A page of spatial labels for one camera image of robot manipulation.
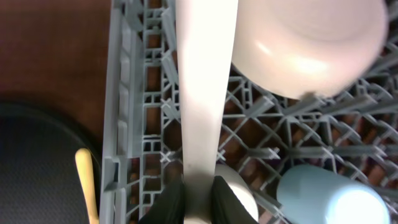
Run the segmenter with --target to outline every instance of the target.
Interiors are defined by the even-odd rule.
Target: dish rack
[[[288,223],[275,190],[289,167],[303,163],[371,185],[398,221],[398,4],[388,4],[382,54],[333,98],[284,98],[231,67],[217,163],[246,181],[260,223]],[[101,224],[137,223],[182,173],[176,46],[174,0],[113,0]]]

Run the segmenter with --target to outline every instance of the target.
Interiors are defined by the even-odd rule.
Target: black plate
[[[0,103],[0,223],[88,223],[75,165],[91,150],[99,205],[101,159],[76,124],[18,103]]]

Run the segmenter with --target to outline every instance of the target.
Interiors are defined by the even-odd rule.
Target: white plastic stick
[[[237,11],[238,0],[176,0],[187,213],[209,209]]]

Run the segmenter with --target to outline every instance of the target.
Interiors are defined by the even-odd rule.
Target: wooden surface
[[[55,108],[102,142],[110,4],[0,1],[0,98]]]

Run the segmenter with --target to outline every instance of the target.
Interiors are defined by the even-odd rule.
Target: white handle
[[[203,203],[215,173],[237,11],[238,0],[176,0],[188,213],[208,209]]]
[[[85,196],[88,219],[90,224],[99,224],[100,220],[98,219],[95,200],[93,162],[89,150],[79,149],[75,154],[75,162],[77,172],[79,173],[80,184]]]

